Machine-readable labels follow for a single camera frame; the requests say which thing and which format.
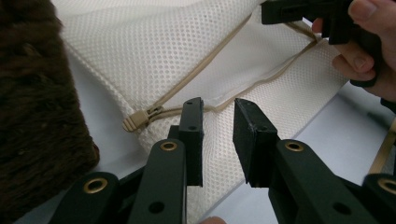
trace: brown fuzzy texture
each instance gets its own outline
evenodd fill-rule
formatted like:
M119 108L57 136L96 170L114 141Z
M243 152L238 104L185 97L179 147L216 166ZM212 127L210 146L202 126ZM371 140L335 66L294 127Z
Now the brown fuzzy texture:
M0 0L0 223L68 188L99 160L49 0Z

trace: gray surface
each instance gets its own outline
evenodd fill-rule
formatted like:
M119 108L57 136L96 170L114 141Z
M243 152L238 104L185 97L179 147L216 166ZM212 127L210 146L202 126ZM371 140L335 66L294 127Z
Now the gray surface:
M97 171L124 177L145 164L147 155L123 120L115 102L100 84L72 61L81 110L95 143L101 149ZM360 184L370 168L393 114L379 100L359 88L343 89L304 128L296 139L311 146L337 175ZM242 184L207 216L223 217L229 224L276 223L267 189ZM37 207L17 223L48 223L64 192Z

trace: white mesh fabric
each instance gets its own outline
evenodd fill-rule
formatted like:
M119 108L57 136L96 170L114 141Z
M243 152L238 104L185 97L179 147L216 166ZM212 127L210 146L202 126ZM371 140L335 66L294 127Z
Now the white mesh fabric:
M90 1L59 2L57 6L82 7ZM106 2L106 9L96 6L100 10L77 16L67 16L58 7L63 38L108 86L125 116L147 109L165 95L257 6L256 1L237 0L173 8L101 2ZM110 7L110 2L117 4Z
M125 116L147 109L209 56L256 8L256 0L53 0L68 49L113 95ZM272 76L311 39L286 26L263 26L259 14L213 62L166 105L201 96L218 105ZM293 137L344 83L322 42L278 79L243 95L258 104L282 138ZM150 124L139 141L149 150L178 117ZM204 187L188 188L195 223L242 181L232 142L233 105L205 114Z

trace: brass grommet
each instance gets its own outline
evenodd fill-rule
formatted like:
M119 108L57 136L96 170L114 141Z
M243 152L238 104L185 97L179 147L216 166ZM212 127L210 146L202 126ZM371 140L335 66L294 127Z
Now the brass grommet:
M102 177L96 177L94 179L91 179L87 181L84 185L84 192L89 193L89 194L94 194L102 189L104 189L107 186L107 180L102 178Z
M175 142L164 142L161 144L160 148L164 151L172 151L177 148L177 144Z
M304 147L297 142L287 142L285 147L290 151L300 152L304 150Z
M378 179L378 185L379 185L379 187L386 190L387 192L396 195L396 181L395 180L380 178L380 179Z

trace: zipper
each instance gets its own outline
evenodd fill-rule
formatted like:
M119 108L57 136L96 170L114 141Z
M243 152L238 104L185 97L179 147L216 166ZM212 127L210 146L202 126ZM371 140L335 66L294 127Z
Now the zipper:
M242 27L244 27L250 17L251 15L244 19L232 32L230 32L229 35L227 35L226 38L224 38L224 40L219 43L219 45L207 57L200 61L187 76L185 76L179 83L176 84L174 88L172 88L168 93L166 93L156 103L154 103L153 106L146 110L139 110L126 118L122 123L123 129L129 133L132 133L143 126L150 124L154 117L157 117L162 113L166 114L167 117L170 117L171 115L169 114L176 115L177 111L181 111L181 107L164 109L163 105L181 89L183 89L183 87L189 84L202 70L206 68L210 62L212 62L216 55L218 55L218 53L228 44L228 42L230 42L233 37L242 29Z
M224 48L224 46L232 39L232 37L234 37L237 34L237 32L243 27L243 25L245 25L245 23L248 22L249 18L250 16L247 17L231 34L229 34L229 36L227 36L227 38L223 40L219 44L219 46L208 57L203 59L199 63L199 65L195 69L193 69L193 71L188 76L182 79L172 90L170 90L160 100L154 103L153 106L151 106L149 109L146 110L139 110L133 113L128 118L126 118L122 123L123 129L126 132L132 133L143 128L144 126L149 125L151 122L157 119L165 119L176 115L180 115L182 111L182 106L164 108L163 105L169 99L171 99L176 93L178 93L183 87L185 87L195 76L197 76L213 60L213 58L219 53L219 51L222 48ZM301 55L303 55L309 49L313 48L318 43L318 40L315 38L313 33L309 33L305 31L303 27L290 23L287 23L286 25L297 32L312 37L313 41L309 43L304 49L302 49L295 57L293 57L288 62L286 62L286 64L273 76L253 83L249 88L230 97L228 100L226 100L224 103L221 103L220 105L217 106L204 105L204 112L208 112L208 111L220 112L221 110L226 108L230 103L232 103L233 100L238 96L241 96L242 94L251 91L253 88L255 88L258 85L261 85L262 83L270 82L280 77Z

